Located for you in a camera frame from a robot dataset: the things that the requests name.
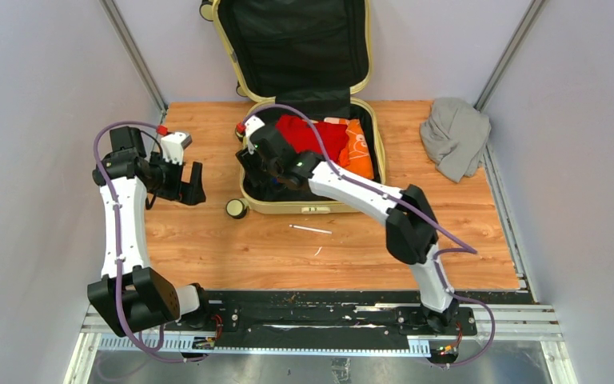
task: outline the white wall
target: white wall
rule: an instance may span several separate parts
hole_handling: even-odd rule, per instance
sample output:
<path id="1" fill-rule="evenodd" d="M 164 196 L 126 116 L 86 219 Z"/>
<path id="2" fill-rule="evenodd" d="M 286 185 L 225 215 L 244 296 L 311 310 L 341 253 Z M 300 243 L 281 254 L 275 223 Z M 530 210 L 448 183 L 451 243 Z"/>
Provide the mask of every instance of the white wall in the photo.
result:
<path id="1" fill-rule="evenodd" d="M 614 2 L 548 2 L 487 113 L 533 286 L 579 381 L 614 382 Z"/>
<path id="2" fill-rule="evenodd" d="M 102 265 L 93 137 L 124 118 L 157 110 L 99 2 L 0 2 L 0 382 L 63 379 Z"/>
<path id="3" fill-rule="evenodd" d="M 199 1 L 118 0 L 169 102 L 242 100 Z M 367 99 L 462 97 L 475 102 L 529 0 L 370 0 L 374 72 Z"/>

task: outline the wood grain surface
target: wood grain surface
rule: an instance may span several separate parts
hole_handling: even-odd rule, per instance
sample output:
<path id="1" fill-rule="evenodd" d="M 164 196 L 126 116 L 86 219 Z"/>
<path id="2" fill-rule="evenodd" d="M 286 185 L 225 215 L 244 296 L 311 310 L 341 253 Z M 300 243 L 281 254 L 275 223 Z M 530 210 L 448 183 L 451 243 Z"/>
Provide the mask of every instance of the wood grain surface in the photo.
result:
<path id="1" fill-rule="evenodd" d="M 418 134 L 431 102 L 371 102 L 387 153 L 388 184 L 413 183 L 428 196 L 439 223 L 480 251 L 447 254 L 450 282 L 460 290 L 519 288 L 484 170 L 459 184 L 440 174 Z M 385 230 L 363 214 L 263 215 L 241 220 L 225 213 L 240 198 L 240 144 L 233 128 L 253 104 L 171 104 L 165 124 L 184 130 L 193 144 L 185 160 L 203 163 L 207 201 L 183 206 L 157 200 L 146 213 L 153 266 L 176 286 L 206 289 L 414 290 L 409 268 L 385 249 Z M 185 174 L 189 176 L 190 167 Z M 331 230 L 319 234 L 289 224 Z M 445 238 L 441 248 L 451 246 Z"/>

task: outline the gray cloth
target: gray cloth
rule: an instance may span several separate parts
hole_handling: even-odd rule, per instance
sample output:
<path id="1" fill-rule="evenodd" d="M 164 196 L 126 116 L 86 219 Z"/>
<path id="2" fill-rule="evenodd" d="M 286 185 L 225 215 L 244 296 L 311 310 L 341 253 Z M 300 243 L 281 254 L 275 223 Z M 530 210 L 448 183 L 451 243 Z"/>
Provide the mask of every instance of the gray cloth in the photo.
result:
<path id="1" fill-rule="evenodd" d="M 459 98 L 435 100 L 429 118 L 420 125 L 427 155 L 454 182 L 473 176 L 479 168 L 490 131 L 488 116 Z"/>

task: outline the red cloth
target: red cloth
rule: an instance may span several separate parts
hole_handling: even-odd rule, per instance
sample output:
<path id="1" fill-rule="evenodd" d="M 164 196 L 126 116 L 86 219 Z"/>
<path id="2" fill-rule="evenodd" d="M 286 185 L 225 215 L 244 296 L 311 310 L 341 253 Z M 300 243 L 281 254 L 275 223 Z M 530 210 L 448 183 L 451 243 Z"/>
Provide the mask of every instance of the red cloth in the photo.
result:
<path id="1" fill-rule="evenodd" d="M 349 136 L 347 136 L 346 124 L 331 124 L 328 122 L 315 122 L 317 131 L 324 142 L 326 153 L 329 158 L 337 162 L 340 152 L 347 146 Z M 293 146 L 296 152 L 311 150 L 317 154 L 323 154 L 319 148 L 314 132 L 309 128 L 307 122 L 298 116 L 283 115 L 277 122 L 277 129 L 286 141 Z"/>

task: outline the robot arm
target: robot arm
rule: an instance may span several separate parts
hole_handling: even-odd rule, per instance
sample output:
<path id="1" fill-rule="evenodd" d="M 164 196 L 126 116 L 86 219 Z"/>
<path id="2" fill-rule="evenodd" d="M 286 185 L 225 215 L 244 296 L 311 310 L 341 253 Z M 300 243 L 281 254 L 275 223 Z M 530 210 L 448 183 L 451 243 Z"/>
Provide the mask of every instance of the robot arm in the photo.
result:
<path id="1" fill-rule="evenodd" d="M 384 186 L 348 172 L 336 164 L 329 164 L 314 152 L 298 154 L 275 127 L 266 126 L 257 117 L 246 122 L 245 133 L 248 146 L 237 153 L 237 158 L 248 174 L 257 174 L 258 161 L 253 160 L 253 154 L 257 153 L 264 171 L 288 188 L 309 190 L 316 195 L 343 202 L 385 226 L 387 250 L 394 258 L 409 266 L 421 290 L 422 312 L 425 316 L 422 321 L 437 332 L 449 324 L 457 313 L 458 302 L 451 295 L 454 289 L 450 285 L 444 286 L 443 276 L 439 275 L 441 273 L 445 276 L 441 260 L 433 257 L 439 250 L 437 231 L 395 202 L 407 202 L 435 222 L 437 218 L 420 188 L 410 185 L 402 190 Z"/>
<path id="2" fill-rule="evenodd" d="M 191 137 L 182 132 L 161 139 L 161 153 L 153 152 L 149 161 L 142 142 L 142 132 L 124 126 L 110 131 L 112 152 L 102 160 L 118 195 L 122 223 L 116 231 L 114 201 L 110 189 L 96 168 L 94 181 L 100 186 L 105 203 L 106 250 L 102 279 L 88 285 L 90 303 L 98 310 L 116 335 L 124 336 L 117 316 L 115 293 L 116 234 L 122 244 L 122 304 L 133 332 L 149 329 L 188 315 L 190 324 L 204 322 L 208 314 L 205 291 L 192 284 L 175 288 L 150 267 L 145 236 L 147 194 L 196 205 L 205 201 L 201 188 L 201 163 L 194 163 L 189 182 L 182 182 L 183 155 Z"/>

